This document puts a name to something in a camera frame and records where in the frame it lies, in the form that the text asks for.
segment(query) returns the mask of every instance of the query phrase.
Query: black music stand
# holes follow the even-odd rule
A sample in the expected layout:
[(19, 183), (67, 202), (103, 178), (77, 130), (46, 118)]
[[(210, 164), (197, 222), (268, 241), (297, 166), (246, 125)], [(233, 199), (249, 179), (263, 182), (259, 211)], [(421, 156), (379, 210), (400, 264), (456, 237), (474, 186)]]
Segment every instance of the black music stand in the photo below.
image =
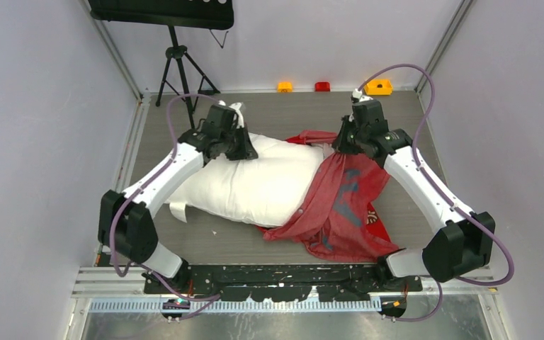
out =
[[(167, 81), (168, 70), (172, 59), (178, 64), (178, 72), (182, 83), (182, 91), (188, 94), (188, 82), (186, 73), (182, 64), (182, 57), (186, 59), (197, 69), (201, 75), (198, 93), (200, 94), (218, 94), (220, 91), (212, 84), (208, 76), (197, 65), (195, 60), (187, 53), (187, 47), (179, 45), (174, 26), (186, 26), (195, 28), (208, 28), (211, 30), (227, 30), (234, 25), (234, 11), (232, 9), (232, 0), (226, 0), (221, 3), (220, 0), (190, 1), (190, 0), (89, 0), (91, 5), (91, 16), (97, 20), (107, 21), (125, 21), (132, 23), (152, 23), (156, 25), (166, 25), (170, 31), (172, 47), (166, 50), (166, 66), (164, 75), (161, 78), (159, 93), (155, 106), (159, 106), (162, 100), (162, 93), (167, 84), (178, 95), (180, 93)], [(203, 90), (203, 82), (206, 81), (211, 89)], [(193, 114), (197, 106), (191, 98), (185, 98), (184, 102), (188, 110), (188, 119), (191, 127), (195, 128)]]

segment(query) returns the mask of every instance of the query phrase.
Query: black tripod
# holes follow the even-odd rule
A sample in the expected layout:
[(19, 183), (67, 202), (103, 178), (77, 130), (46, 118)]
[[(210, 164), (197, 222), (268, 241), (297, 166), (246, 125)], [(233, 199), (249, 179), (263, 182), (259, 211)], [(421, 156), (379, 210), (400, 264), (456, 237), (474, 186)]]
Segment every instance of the black tripod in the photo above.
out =
[[(161, 85), (159, 86), (159, 93), (157, 94), (157, 100), (155, 101), (155, 106), (159, 106), (162, 103), (162, 93), (164, 92), (164, 86), (168, 84), (172, 91), (174, 91), (176, 94), (180, 96), (180, 93), (168, 82), (166, 79), (168, 77), (168, 69), (170, 68), (170, 61), (172, 59), (176, 60), (176, 63), (178, 63), (178, 73), (180, 74), (180, 80), (182, 83), (182, 91), (185, 94), (189, 94), (190, 91), (188, 90), (188, 82), (186, 81), (186, 73), (184, 72), (184, 66), (182, 65), (182, 57), (186, 57), (191, 64), (195, 67), (197, 72), (201, 74), (201, 83), (199, 84), (199, 89), (197, 90), (197, 93), (199, 94), (207, 94), (209, 96), (213, 94), (218, 94), (220, 91), (216, 89), (214, 84), (212, 84), (211, 80), (208, 78), (208, 76), (203, 73), (203, 70), (197, 65), (195, 60), (191, 58), (190, 55), (188, 55), (187, 48), (185, 45), (179, 45), (178, 44), (178, 38), (176, 37), (176, 31), (174, 30), (174, 26), (168, 26), (168, 29), (170, 30), (170, 38), (172, 38), (172, 47), (168, 48), (166, 50), (166, 67), (164, 68), (164, 76), (161, 78)], [(206, 81), (210, 87), (211, 90), (202, 90), (201, 87), (203, 86), (203, 82)], [(188, 120), (191, 122), (191, 128), (195, 128), (195, 121), (193, 120), (193, 114), (195, 113), (195, 109), (197, 108), (197, 102), (199, 101), (199, 98), (195, 100), (195, 105), (193, 105), (193, 101), (191, 100), (191, 97), (187, 97), (183, 99), (184, 103), (186, 104), (186, 109), (188, 110)]]

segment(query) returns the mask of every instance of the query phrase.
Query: red fabric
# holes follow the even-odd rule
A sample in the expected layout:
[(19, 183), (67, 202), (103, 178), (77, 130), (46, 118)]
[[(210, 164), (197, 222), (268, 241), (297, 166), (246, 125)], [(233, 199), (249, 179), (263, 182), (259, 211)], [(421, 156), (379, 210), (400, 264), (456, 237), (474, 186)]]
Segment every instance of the red fabric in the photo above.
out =
[[(335, 137), (332, 132), (304, 131), (287, 141), (331, 143)], [(335, 152), (320, 164), (300, 209), (286, 225), (263, 229), (263, 238), (302, 242), (321, 259), (376, 261), (399, 249), (370, 203), (388, 180), (389, 175), (365, 155)]]

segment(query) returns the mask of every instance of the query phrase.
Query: white pillow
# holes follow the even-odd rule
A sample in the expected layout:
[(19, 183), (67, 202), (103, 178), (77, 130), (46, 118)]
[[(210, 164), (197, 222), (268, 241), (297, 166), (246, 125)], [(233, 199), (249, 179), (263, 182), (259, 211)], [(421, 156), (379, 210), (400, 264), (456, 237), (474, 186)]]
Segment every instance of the white pillow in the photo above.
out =
[(210, 161), (167, 200), (174, 217), (186, 222), (189, 205), (262, 227), (278, 227), (289, 220), (324, 160), (323, 149), (249, 136), (259, 158), (229, 161), (222, 154)]

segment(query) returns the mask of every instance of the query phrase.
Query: white wall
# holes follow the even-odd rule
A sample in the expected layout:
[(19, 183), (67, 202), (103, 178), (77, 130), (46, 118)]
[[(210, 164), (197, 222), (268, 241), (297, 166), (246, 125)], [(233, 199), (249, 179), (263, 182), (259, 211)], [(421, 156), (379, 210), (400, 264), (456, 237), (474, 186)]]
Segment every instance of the white wall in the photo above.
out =
[[(392, 64), (424, 66), (459, 1), (236, 0), (233, 4), (234, 27), (223, 50), (208, 30), (177, 28), (180, 43), (188, 46), (222, 90), (273, 89), (279, 81), (292, 81), (300, 89), (313, 89), (316, 81), (353, 88)], [(141, 91), (157, 92), (164, 53), (171, 45), (167, 27), (120, 22), (107, 27)], [(214, 34), (220, 40), (224, 36), (223, 31)], [(192, 67), (185, 68), (195, 91), (200, 77)], [(420, 78), (412, 70), (396, 70), (388, 76), (399, 87), (413, 87)], [(180, 84), (175, 64), (168, 79)]]
[[(544, 339), (544, 3), (506, 2), (473, 6), (436, 70), (431, 128), (454, 191), (497, 220), (516, 263), (500, 290), (506, 311), (517, 339), (536, 340)], [(504, 258), (493, 254), (502, 277)]]
[(136, 100), (78, 1), (0, 1), (0, 339), (57, 339)]

